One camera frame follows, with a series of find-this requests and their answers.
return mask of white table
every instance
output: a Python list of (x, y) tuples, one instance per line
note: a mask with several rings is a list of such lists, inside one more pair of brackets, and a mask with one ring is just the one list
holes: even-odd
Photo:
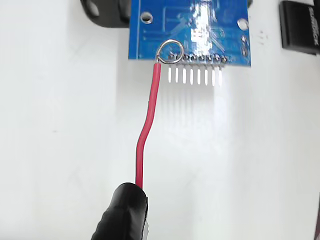
[[(282, 49), (278, 0), (249, 15), (252, 68), (221, 87), (169, 84), (163, 67), (149, 240), (313, 240), (320, 60)], [(128, 36), (79, 0), (0, 2), (0, 239), (89, 240), (134, 181), (153, 62), (128, 62)]]

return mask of red insulated wire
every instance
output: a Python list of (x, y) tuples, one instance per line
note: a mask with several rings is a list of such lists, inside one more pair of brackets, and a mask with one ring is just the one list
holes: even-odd
[(144, 148), (145, 143), (150, 132), (152, 123), (155, 118), (155, 110), (157, 104), (157, 95), (160, 83), (161, 75), (161, 64), (156, 63), (153, 66), (153, 77), (149, 97), (148, 111), (146, 114), (146, 119), (144, 126), (142, 128), (139, 140), (136, 144), (136, 153), (135, 153), (135, 184), (142, 189), (143, 185), (143, 176), (144, 176)]

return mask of mounting hole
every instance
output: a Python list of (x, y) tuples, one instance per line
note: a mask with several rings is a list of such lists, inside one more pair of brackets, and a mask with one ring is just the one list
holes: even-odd
[(242, 30), (242, 31), (247, 31), (249, 29), (249, 23), (247, 20), (245, 20), (244, 18), (240, 18), (238, 20), (238, 27)]
[(99, 10), (96, 4), (94, 4), (91, 0), (87, 0), (86, 6), (93, 17), (99, 17)]
[(151, 24), (154, 20), (154, 17), (152, 16), (152, 14), (148, 11), (145, 11), (143, 13), (141, 13), (141, 21), (144, 23), (144, 24)]

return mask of blue circuit board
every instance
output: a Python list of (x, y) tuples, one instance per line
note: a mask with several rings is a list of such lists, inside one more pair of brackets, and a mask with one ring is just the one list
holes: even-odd
[[(129, 59), (155, 59), (168, 39), (184, 64), (250, 66), (247, 0), (132, 0)], [(169, 45), (164, 59), (177, 58)]]

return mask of wire loop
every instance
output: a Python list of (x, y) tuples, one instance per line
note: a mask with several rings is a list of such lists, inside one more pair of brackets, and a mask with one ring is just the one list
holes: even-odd
[[(168, 60), (164, 60), (161, 56), (160, 53), (162, 51), (162, 49), (167, 46), (168, 44), (177, 44), (180, 48), (180, 54), (178, 56), (177, 59), (173, 60), (173, 61), (168, 61)], [(183, 46), (183, 44), (181, 42), (179, 42), (178, 40), (175, 39), (168, 39), (166, 41), (164, 41), (160, 47), (158, 48), (158, 50), (156, 51), (156, 55), (155, 55), (155, 61), (158, 63), (159, 60), (161, 62), (163, 62), (164, 64), (176, 64), (178, 63), (185, 55), (185, 48)]]

